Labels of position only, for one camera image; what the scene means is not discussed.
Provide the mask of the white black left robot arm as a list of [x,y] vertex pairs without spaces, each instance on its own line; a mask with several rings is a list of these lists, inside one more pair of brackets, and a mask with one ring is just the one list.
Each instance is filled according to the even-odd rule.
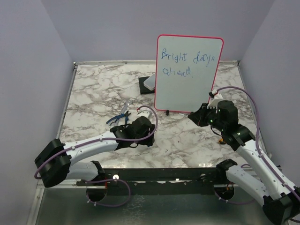
[[44,187],[51,188],[64,180],[84,180],[100,184],[105,172],[98,161],[84,163],[82,160],[94,155],[131,148],[133,144],[152,146],[157,124],[141,116],[127,125],[79,142],[62,143],[53,139],[34,160],[37,171],[35,179],[42,180]]

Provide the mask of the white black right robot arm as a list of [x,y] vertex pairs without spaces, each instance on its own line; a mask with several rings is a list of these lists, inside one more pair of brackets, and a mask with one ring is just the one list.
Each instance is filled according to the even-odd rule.
[[258,178],[243,171],[236,164],[215,172],[220,183],[231,181],[251,195],[261,206],[265,216],[275,225],[282,225],[300,213],[300,189],[269,159],[255,141],[253,133],[239,123],[238,109],[233,102],[219,101],[216,107],[203,103],[198,111],[188,115],[200,127],[211,126],[237,152]]

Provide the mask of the pink framed whiteboard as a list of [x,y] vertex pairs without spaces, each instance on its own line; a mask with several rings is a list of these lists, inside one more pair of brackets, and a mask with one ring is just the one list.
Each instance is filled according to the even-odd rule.
[[159,35],[155,109],[195,112],[202,103],[208,102],[223,46],[220,37]]

